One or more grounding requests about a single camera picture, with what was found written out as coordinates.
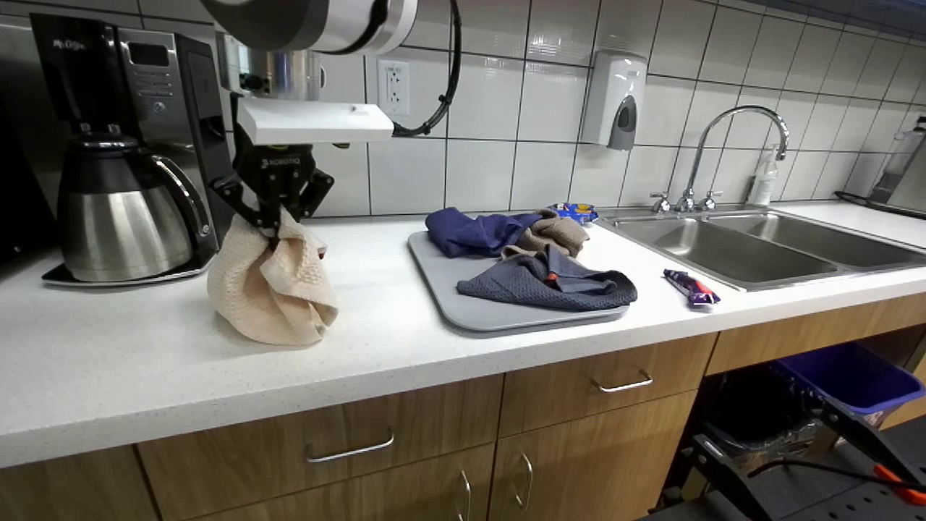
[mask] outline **wooden cabinet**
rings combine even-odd
[[[495,440],[501,377],[144,442],[162,517],[304,493]]]
[[[484,521],[491,452],[495,445],[481,445],[209,514],[204,521]]]
[[[651,403],[699,385],[714,336],[510,372],[501,435]]]
[[[693,391],[498,442],[491,521],[631,521],[660,497]]]
[[[926,294],[845,307],[719,332],[708,372],[926,323]]]
[[[133,449],[93,452],[0,471],[3,521],[157,521]]]

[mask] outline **wall outlet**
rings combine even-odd
[[[401,61],[378,61],[378,108],[385,113],[410,113],[410,74]]]

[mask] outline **stainless steel carafe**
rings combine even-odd
[[[58,193],[60,251],[77,281],[165,275],[212,251],[204,206],[170,158],[133,138],[73,138]]]

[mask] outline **stainless steel sink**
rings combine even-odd
[[[728,231],[744,231],[748,238],[760,238],[770,244],[780,244],[790,249],[800,249],[808,254],[840,262],[842,268],[899,268],[899,265],[923,265],[926,254],[913,249],[903,249],[876,238],[818,226],[809,219],[798,219],[779,210],[760,215],[718,215],[706,216],[706,223]]]
[[[840,265],[693,216],[601,219],[617,234],[725,277],[744,290],[785,287]]]

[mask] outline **white countertop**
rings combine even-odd
[[[842,202],[786,210],[926,245],[926,219]],[[591,226],[578,260],[621,268],[640,290],[621,319],[469,336],[439,322],[405,249],[421,219],[310,228],[327,244],[323,265],[342,310],[316,346],[239,339],[212,313],[204,275],[109,293],[44,290],[41,275],[58,262],[45,257],[0,281],[0,465],[926,293],[926,265],[763,293],[704,275],[722,303],[691,313],[662,281],[676,262]]]

